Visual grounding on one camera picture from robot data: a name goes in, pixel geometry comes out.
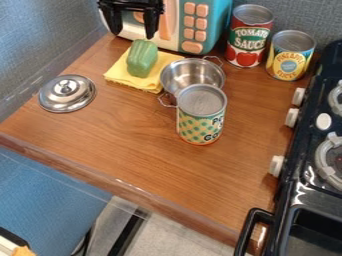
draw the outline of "wooden countertop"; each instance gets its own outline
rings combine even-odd
[[[283,125],[296,87],[264,66],[225,64],[228,110],[222,137],[208,146],[182,141],[174,109],[157,96],[109,85],[105,73],[130,46],[106,35],[63,73],[92,79],[98,95],[68,114],[41,109],[33,97],[0,128],[0,143],[62,172],[234,244],[250,208],[272,211],[272,155],[284,154]]]

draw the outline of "can label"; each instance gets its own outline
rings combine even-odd
[[[207,145],[216,141],[221,133],[225,110],[210,117],[192,116],[177,110],[177,132],[179,136],[195,145]]]
[[[305,74],[312,55],[313,49],[305,52],[290,52],[271,44],[266,70],[277,79],[295,81]]]
[[[254,67],[262,61],[272,24],[248,26],[233,17],[226,58],[239,67]]]

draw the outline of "stove knob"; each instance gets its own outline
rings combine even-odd
[[[278,178],[281,168],[283,167],[284,156],[273,156],[271,160],[271,165],[269,169],[269,173],[274,177]]]
[[[328,130],[329,127],[331,126],[332,120],[331,116],[328,115],[327,113],[321,113],[316,119],[316,126],[318,129],[321,131]]]
[[[302,105],[304,95],[305,95],[305,89],[297,88],[295,93],[293,94],[292,104],[300,107],[300,105]]]
[[[298,114],[299,114],[298,108],[290,108],[289,111],[287,112],[285,125],[290,128],[293,128],[296,124]]]

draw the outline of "metal pot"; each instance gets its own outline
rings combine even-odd
[[[215,58],[220,62],[220,66],[206,60],[207,58]],[[159,97],[162,105],[163,97],[168,97],[173,105],[177,105],[177,96],[180,91],[193,84],[208,84],[218,88],[224,86],[226,75],[221,69],[223,63],[216,56],[205,56],[203,59],[187,58],[174,61],[166,66],[161,75],[160,82],[166,93]]]

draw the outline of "tomato sauce can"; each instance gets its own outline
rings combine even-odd
[[[279,80],[295,81],[307,71],[316,42],[298,30],[284,30],[272,38],[266,62],[267,72]]]
[[[263,58],[273,25],[273,14],[266,7],[244,4],[233,10],[226,58],[238,67],[257,66]]]
[[[186,142],[208,145],[222,134],[227,97],[212,85],[195,84],[177,97],[177,133]]]

